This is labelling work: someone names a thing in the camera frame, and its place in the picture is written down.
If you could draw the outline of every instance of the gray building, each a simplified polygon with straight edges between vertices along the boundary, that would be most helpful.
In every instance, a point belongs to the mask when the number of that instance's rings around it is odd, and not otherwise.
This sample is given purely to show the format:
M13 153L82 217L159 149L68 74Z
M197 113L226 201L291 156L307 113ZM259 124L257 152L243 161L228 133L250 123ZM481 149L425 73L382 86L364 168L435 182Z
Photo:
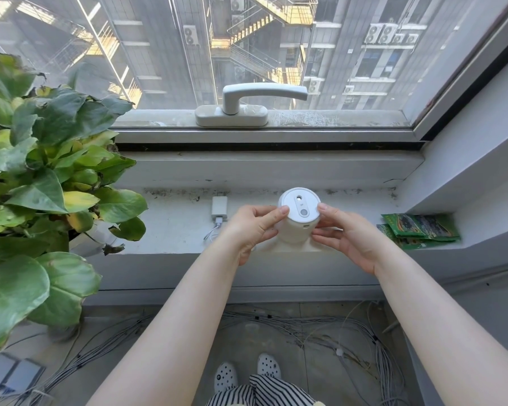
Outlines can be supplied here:
M401 109L474 0L0 0L0 49L137 108L219 103L240 82L304 85L275 109Z

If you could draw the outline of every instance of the person's left hand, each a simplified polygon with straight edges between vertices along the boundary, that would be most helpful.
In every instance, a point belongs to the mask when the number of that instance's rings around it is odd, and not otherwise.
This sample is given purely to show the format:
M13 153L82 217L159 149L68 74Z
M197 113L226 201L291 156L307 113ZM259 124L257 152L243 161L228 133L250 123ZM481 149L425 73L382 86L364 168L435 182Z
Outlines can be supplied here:
M239 265L244 265L254 246L277 235L273 225L286 218L289 212L288 206L244 205L224 226L215 242L236 248L240 254Z

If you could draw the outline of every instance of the white cylindrical device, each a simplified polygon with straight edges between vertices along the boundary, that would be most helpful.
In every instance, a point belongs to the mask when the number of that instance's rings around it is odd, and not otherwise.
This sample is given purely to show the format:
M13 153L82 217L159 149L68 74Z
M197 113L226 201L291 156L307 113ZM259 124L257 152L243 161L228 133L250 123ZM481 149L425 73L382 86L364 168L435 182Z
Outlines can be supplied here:
M318 195L306 188L292 188L282 194L278 206L288 205L290 213L275 225L278 237L291 244L305 242L319 221L319 202Z

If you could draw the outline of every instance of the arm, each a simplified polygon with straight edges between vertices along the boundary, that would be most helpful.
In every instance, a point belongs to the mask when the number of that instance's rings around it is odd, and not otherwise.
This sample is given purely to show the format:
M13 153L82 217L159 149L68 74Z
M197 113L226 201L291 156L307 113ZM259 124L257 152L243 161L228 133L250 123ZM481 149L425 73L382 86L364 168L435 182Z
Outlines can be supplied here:
M312 237L378 278L444 404L508 405L508 351L365 218L318 209L321 228Z
M87 403L192 403L238 265L288 207L244 206L190 266L166 304Z

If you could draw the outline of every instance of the white crocs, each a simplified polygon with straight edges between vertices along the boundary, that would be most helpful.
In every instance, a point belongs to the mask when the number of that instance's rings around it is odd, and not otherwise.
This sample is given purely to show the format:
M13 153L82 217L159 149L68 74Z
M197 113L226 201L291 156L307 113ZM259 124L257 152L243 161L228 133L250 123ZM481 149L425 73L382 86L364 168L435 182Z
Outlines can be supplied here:
M237 388L237 371L230 362L222 362L214 374L214 392Z
M277 360L268 354L261 354L258 356L258 375L265 375L281 378L281 368Z

